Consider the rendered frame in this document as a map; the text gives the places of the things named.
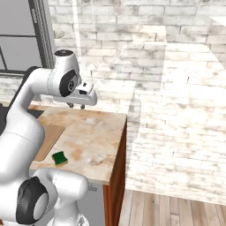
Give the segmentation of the grey framed window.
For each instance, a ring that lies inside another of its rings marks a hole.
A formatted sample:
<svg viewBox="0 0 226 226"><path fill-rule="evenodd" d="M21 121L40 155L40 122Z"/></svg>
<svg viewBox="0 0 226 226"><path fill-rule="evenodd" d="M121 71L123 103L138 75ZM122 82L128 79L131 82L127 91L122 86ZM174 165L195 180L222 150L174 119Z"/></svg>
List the grey framed window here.
<svg viewBox="0 0 226 226"><path fill-rule="evenodd" d="M48 0L0 0L0 76L53 68L55 50Z"/></svg>

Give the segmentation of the brown wooden counter cabinet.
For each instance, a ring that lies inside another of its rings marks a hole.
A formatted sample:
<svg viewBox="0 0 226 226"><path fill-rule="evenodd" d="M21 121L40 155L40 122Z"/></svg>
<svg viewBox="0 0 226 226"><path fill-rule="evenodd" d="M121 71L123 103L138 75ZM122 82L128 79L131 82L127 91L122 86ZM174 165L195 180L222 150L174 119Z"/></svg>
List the brown wooden counter cabinet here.
<svg viewBox="0 0 226 226"><path fill-rule="evenodd" d="M124 123L109 185L102 187L105 226L118 226L119 224L125 189L126 135L127 123Z"/></svg>

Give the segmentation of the green and yellow sponge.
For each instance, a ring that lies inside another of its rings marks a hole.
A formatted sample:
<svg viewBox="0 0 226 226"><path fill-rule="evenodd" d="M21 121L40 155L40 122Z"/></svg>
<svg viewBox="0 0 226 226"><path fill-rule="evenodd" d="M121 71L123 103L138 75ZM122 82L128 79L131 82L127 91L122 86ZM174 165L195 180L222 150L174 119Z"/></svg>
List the green and yellow sponge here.
<svg viewBox="0 0 226 226"><path fill-rule="evenodd" d="M63 151L54 153L51 157L57 167L64 165L68 162L67 158L64 156Z"/></svg>

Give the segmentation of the black hob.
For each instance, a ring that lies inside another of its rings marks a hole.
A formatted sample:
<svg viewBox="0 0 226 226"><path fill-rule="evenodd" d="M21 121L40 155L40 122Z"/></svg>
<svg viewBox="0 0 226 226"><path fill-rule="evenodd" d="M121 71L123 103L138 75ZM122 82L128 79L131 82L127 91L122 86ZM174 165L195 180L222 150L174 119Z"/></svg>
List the black hob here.
<svg viewBox="0 0 226 226"><path fill-rule="evenodd" d="M43 113L43 110L29 109L27 111L30 115L35 117L36 119ZM3 133L4 128L6 126L6 115L8 113L8 107L0 105L0 135Z"/></svg>

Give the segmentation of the tan wooden cutting board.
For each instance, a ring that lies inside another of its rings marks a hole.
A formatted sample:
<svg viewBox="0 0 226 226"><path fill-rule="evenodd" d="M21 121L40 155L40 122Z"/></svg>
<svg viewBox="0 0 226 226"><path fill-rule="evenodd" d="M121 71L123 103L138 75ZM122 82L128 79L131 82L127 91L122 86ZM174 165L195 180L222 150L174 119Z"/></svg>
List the tan wooden cutting board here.
<svg viewBox="0 0 226 226"><path fill-rule="evenodd" d="M41 162L45 159L64 131L64 127L59 125L44 125L43 128L45 131L45 138L38 154L35 156L37 162Z"/></svg>

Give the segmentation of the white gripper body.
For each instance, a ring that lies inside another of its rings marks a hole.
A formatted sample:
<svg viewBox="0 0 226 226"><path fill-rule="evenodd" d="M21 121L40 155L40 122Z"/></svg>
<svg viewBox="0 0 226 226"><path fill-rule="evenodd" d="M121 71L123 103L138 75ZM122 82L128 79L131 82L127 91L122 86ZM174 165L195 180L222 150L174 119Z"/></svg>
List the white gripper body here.
<svg viewBox="0 0 226 226"><path fill-rule="evenodd" d="M93 87L89 90L86 90L85 88L75 88L70 95L66 97L55 97L54 101L94 106L97 103L97 95Z"/></svg>

